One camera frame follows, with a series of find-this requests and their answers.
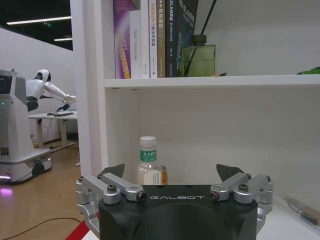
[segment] black book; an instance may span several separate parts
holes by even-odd
[[[198,0],[166,0],[166,68],[167,78],[181,76],[183,47],[192,46]]]

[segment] screw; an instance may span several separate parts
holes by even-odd
[[[146,199],[147,199],[147,194],[143,191],[138,192],[138,194],[136,195],[136,201],[138,203],[141,203]]]
[[[115,193],[117,191],[117,187],[116,187],[116,185],[111,184],[111,185],[108,185],[106,190],[108,193]]]
[[[219,193],[217,193],[216,191],[211,192],[210,198],[214,202],[218,201],[219,200]]]
[[[241,192],[247,193],[247,192],[249,191],[249,187],[248,187],[247,184],[239,184],[239,190],[240,190]]]

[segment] purple light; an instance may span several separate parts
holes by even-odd
[[[0,179],[11,179],[11,177],[10,176],[1,176],[0,175]]]
[[[10,188],[1,188],[0,189],[0,195],[3,197],[12,197],[12,189]]]

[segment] shelf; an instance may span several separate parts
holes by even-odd
[[[320,75],[259,75],[106,79],[106,88],[166,89],[208,87],[320,87]]]

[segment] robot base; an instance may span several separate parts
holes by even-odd
[[[51,170],[49,150],[21,161],[0,161],[0,180],[6,184],[21,184]]]

